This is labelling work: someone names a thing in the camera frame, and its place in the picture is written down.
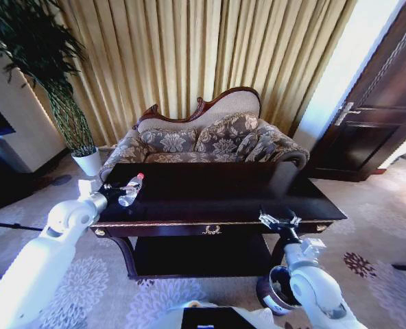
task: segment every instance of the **beige curtain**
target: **beige curtain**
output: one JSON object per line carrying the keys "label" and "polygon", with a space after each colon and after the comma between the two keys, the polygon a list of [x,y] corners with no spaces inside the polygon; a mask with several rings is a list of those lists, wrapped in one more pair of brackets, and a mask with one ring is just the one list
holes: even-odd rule
{"label": "beige curtain", "polygon": [[292,134],[355,0],[60,0],[86,47],[77,102],[98,145],[154,103],[171,118],[234,86],[261,95],[261,117]]}

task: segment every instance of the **lower table shelf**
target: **lower table shelf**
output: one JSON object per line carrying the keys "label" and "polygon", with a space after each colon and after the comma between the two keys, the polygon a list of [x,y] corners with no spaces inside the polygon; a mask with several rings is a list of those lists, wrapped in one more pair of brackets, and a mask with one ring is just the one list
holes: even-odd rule
{"label": "lower table shelf", "polygon": [[139,237],[138,278],[264,276],[270,252],[261,234]]}

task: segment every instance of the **water bottle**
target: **water bottle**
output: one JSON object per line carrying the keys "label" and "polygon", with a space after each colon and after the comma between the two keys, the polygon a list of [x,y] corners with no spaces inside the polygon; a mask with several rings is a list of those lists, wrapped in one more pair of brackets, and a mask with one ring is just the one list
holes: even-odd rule
{"label": "water bottle", "polygon": [[128,207],[131,205],[137,197],[137,193],[141,190],[143,180],[143,173],[138,173],[136,177],[133,177],[126,187],[122,188],[126,190],[125,195],[121,195],[118,202],[121,206]]}

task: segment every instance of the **loveseat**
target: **loveseat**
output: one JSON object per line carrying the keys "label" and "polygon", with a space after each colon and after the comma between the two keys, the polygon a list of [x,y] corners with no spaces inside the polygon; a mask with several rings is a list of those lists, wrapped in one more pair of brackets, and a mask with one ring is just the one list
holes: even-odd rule
{"label": "loveseat", "polygon": [[260,113],[259,94],[248,87],[231,88],[212,101],[199,97],[186,119],[164,117],[153,105],[119,141],[99,176],[104,181],[118,162],[292,161],[303,168],[309,152]]}

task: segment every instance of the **dark wooden table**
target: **dark wooden table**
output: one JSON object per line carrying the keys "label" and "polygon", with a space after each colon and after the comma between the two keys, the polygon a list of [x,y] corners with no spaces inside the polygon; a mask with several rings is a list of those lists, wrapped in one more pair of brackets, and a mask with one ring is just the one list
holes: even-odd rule
{"label": "dark wooden table", "polygon": [[[92,230],[122,251],[131,279],[262,276],[282,260],[258,219],[291,208],[299,234],[324,231],[345,215],[290,162],[117,164],[106,183],[124,186],[142,172],[128,208],[112,203]],[[137,236],[133,248],[129,236]]]}

